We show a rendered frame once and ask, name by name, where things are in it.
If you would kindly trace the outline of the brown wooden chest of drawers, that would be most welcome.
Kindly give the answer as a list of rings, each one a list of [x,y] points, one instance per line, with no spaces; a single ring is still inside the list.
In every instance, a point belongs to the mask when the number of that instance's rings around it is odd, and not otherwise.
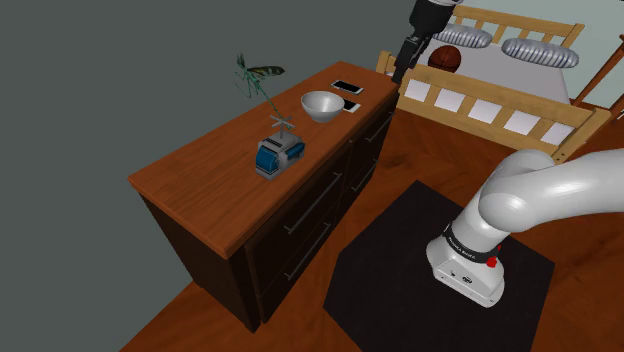
[[[343,80],[359,95],[336,89]],[[304,156],[273,180],[255,171],[274,131],[263,103],[130,177],[193,281],[249,330],[267,322],[376,168],[399,98],[382,74],[338,62],[271,101],[291,116]],[[301,97],[329,91],[359,103],[314,121]]]

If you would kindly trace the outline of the green insect figure on stalk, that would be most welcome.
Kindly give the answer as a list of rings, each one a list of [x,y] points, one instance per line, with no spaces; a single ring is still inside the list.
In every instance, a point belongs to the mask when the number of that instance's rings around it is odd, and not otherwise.
[[[236,57],[236,64],[240,68],[241,72],[236,72],[238,78],[247,84],[247,90],[242,89],[238,85],[236,87],[247,97],[251,98],[252,94],[262,95],[273,110],[277,113],[278,117],[282,119],[282,115],[271,101],[268,94],[261,86],[261,82],[270,77],[280,76],[285,73],[285,69],[281,66],[268,65],[268,66],[255,66],[249,67],[246,64],[243,53],[238,53]]]

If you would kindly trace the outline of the blue and grey box appliance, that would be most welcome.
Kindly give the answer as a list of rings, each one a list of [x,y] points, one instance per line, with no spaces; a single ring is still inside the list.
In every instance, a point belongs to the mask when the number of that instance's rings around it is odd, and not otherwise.
[[[273,180],[283,171],[303,158],[306,144],[302,138],[288,132],[286,128],[294,128],[287,118],[278,118],[273,127],[280,127],[280,130],[273,135],[261,140],[255,158],[255,171],[258,175]]]

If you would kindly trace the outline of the white bowl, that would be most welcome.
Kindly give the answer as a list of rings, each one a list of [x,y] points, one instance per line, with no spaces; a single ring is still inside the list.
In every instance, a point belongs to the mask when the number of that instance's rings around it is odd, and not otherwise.
[[[316,122],[327,123],[344,108],[344,99],[329,91],[311,91],[301,97],[304,111]]]

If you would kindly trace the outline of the wooden bed with grey pillows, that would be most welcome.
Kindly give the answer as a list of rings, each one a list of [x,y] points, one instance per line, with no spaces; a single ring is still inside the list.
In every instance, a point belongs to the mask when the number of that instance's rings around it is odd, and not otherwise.
[[[583,26],[458,5],[407,71],[397,106],[519,150],[565,162],[610,111],[571,101],[562,76]]]

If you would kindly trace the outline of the black robot stand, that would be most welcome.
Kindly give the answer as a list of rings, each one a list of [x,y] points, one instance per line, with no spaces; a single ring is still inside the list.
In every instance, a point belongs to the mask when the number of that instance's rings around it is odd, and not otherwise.
[[[324,308],[362,352],[531,351],[555,265],[508,237],[501,300],[454,291],[425,248],[461,209],[416,181],[340,252]]]

